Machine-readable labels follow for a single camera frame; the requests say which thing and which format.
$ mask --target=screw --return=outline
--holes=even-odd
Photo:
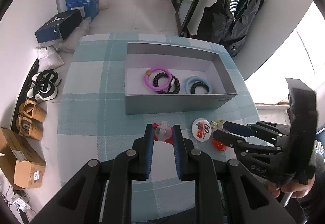
[[[230,159],[230,160],[229,160],[229,164],[230,164],[231,166],[238,166],[238,165],[239,165],[239,162],[238,162],[238,160],[236,160],[236,159]]]
[[[96,159],[92,159],[88,162],[88,166],[95,167],[98,164],[98,161]]]
[[[137,154],[137,152],[134,149],[129,149],[126,151],[127,156],[135,156],[136,154]]]
[[[191,150],[191,154],[194,156],[199,156],[201,154],[201,151],[198,149],[193,149]]]

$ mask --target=cardboard box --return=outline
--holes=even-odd
[[[99,11],[99,0],[65,0],[67,10],[80,9],[83,19],[93,20]]]
[[[35,36],[38,43],[44,44],[41,46],[50,46],[52,41],[58,42],[66,39],[81,22],[79,10],[61,12],[40,27],[35,32]]]
[[[158,94],[148,88],[143,77],[152,67],[168,69],[180,82],[178,94]],[[150,75],[152,83],[156,74]],[[186,94],[184,84],[188,77],[200,76],[207,80],[212,94]],[[161,79],[160,86],[166,83]],[[128,43],[125,66],[126,114],[152,114],[217,109],[237,95],[235,87],[220,56],[196,48],[155,43]]]
[[[42,185],[46,163],[23,136],[1,128],[0,153],[1,170],[15,190]]]

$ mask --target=human hand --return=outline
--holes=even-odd
[[[294,180],[291,180],[289,183],[285,184],[283,187],[281,187],[281,191],[283,193],[292,193],[293,192],[293,194],[291,196],[292,198],[297,198],[297,197],[302,198],[309,193],[309,191],[311,190],[311,188],[314,185],[314,182],[315,182],[315,175],[311,180],[308,180],[307,185],[302,185],[299,183],[299,181],[297,179],[294,179]],[[275,198],[277,198],[280,195],[280,188],[277,188],[277,185],[272,182],[268,182],[267,190]]]

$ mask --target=table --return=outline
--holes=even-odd
[[[164,114],[125,115],[124,67],[128,42],[167,43],[209,50],[220,55],[238,93],[217,110]],[[84,36],[75,51],[63,89],[58,120],[58,164],[64,185],[88,160],[113,159],[142,137],[147,123],[179,124],[184,137],[212,158],[235,157],[231,148],[214,149],[210,141],[198,142],[191,133],[195,119],[224,119],[240,124],[255,123],[255,104],[235,63],[221,45],[171,35],[109,33]],[[250,137],[250,143],[262,141]],[[194,182],[180,182],[173,146],[155,142],[150,178],[134,181],[132,220],[150,220],[194,207]]]

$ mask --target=light blue bracelet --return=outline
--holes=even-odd
[[[189,78],[186,81],[186,83],[185,83],[185,92],[186,92],[186,94],[191,94],[190,89],[189,89],[189,84],[192,83],[192,82],[203,82],[203,83],[205,83],[209,88],[208,94],[212,94],[212,86],[210,85],[210,83],[207,80],[204,80],[203,78],[197,77],[197,76]]]

